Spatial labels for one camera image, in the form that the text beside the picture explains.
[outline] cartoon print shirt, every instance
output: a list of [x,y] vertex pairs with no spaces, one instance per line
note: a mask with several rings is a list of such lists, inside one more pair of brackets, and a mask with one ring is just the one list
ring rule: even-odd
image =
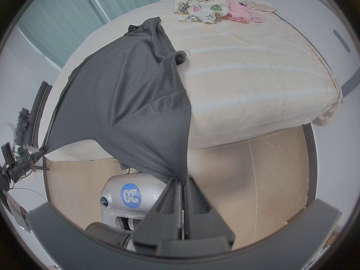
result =
[[215,23],[217,17],[226,16],[229,7],[226,0],[175,0],[173,12],[181,14],[181,22]]

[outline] pile of clothes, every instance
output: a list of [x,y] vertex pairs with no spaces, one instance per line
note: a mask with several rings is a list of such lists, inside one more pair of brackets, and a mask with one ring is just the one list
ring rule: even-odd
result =
[[235,0],[175,0],[173,12],[181,14],[179,21],[215,23],[217,17],[236,22],[261,23],[263,18],[252,11],[251,7]]

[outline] bed sheet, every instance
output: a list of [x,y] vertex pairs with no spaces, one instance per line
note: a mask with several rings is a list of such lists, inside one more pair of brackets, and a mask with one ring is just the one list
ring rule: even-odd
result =
[[[140,25],[156,16],[160,16],[173,47],[190,52],[187,61],[178,66],[192,107],[189,148],[236,142],[306,124],[317,117],[326,124],[341,104],[341,88],[325,61],[266,2],[246,0],[248,4],[255,1],[253,11],[264,5],[264,10],[269,10],[259,11],[263,23],[217,18],[215,24],[206,24],[179,22],[172,10],[173,1],[132,10],[85,39],[50,92],[40,122],[39,145],[72,70],[126,33],[128,25]],[[92,140],[67,145],[46,156],[52,161],[111,157]]]

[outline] white wall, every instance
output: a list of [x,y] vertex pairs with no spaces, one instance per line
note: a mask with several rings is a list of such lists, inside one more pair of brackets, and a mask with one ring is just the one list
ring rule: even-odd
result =
[[[334,72],[340,85],[359,68],[360,56],[347,29],[318,0],[265,0],[277,13],[313,43]],[[351,52],[335,37],[338,31]],[[341,229],[360,193],[360,87],[344,98],[343,105],[327,126],[313,125],[317,151],[317,193],[343,212]]]
[[[31,110],[32,104],[42,81],[53,84],[60,68],[40,53],[21,33],[18,27],[11,32],[0,53],[0,144],[12,141],[11,128],[4,124],[9,122],[16,126],[18,112],[25,107]],[[19,181],[15,188],[27,188],[41,194],[46,200],[42,172],[32,173]],[[25,189],[13,189],[9,194],[27,211],[45,202],[38,193]],[[46,253],[33,233],[21,229],[11,214],[8,213],[19,236],[29,249],[45,265],[55,262]]]

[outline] pink garment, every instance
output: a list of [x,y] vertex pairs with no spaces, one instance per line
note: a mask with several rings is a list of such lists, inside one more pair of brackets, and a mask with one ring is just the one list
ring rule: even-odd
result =
[[229,13],[228,15],[224,16],[225,18],[233,20],[235,22],[241,22],[246,24],[250,21],[254,21],[256,23],[263,22],[263,18],[260,15],[251,11],[250,7],[240,5],[235,0],[226,1],[229,5]]

